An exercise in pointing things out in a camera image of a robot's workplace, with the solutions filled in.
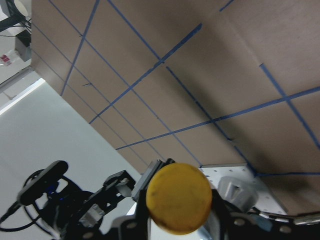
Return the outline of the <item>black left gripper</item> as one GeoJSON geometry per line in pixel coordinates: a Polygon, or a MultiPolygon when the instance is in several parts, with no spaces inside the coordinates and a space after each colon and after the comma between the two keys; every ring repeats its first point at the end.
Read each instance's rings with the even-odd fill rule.
{"type": "Polygon", "coordinates": [[[48,200],[40,212],[45,229],[55,240],[100,240],[105,215],[130,197],[136,181],[125,170],[109,176],[96,192],[82,190],[62,176],[67,185],[56,192],[57,184],[47,190],[48,200]]]}

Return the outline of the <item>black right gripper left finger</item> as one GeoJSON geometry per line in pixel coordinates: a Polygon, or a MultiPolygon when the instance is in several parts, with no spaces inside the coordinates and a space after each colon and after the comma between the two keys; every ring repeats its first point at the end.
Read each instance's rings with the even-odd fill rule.
{"type": "Polygon", "coordinates": [[[99,230],[89,230],[82,235],[83,240],[149,240],[150,215],[146,204],[146,190],[139,192],[133,215],[116,218],[105,234],[99,230]]]}

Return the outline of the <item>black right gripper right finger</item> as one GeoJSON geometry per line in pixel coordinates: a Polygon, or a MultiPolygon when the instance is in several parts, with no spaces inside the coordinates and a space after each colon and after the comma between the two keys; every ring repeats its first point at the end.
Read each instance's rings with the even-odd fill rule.
{"type": "Polygon", "coordinates": [[[253,208],[242,212],[212,191],[207,232],[213,240],[318,240],[320,213],[296,216],[263,212],[253,208]]]}

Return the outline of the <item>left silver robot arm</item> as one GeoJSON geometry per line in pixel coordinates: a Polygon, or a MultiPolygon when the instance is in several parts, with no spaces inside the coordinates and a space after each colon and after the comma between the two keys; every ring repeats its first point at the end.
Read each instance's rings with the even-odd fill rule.
{"type": "Polygon", "coordinates": [[[73,182],[56,192],[61,173],[45,175],[48,200],[40,217],[59,240],[148,240],[150,221],[174,235],[204,227],[212,238],[232,239],[244,234],[246,213],[257,194],[235,178],[223,177],[212,189],[193,166],[174,163],[147,174],[141,188],[120,171],[100,190],[81,190],[73,182]]]}

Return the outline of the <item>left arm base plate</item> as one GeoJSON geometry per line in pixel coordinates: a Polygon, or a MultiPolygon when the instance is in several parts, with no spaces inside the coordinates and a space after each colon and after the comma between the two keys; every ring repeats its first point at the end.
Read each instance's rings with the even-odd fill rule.
{"type": "Polygon", "coordinates": [[[287,214],[283,204],[246,163],[203,165],[199,169],[221,198],[242,212],[256,208],[266,213],[287,214]]]}

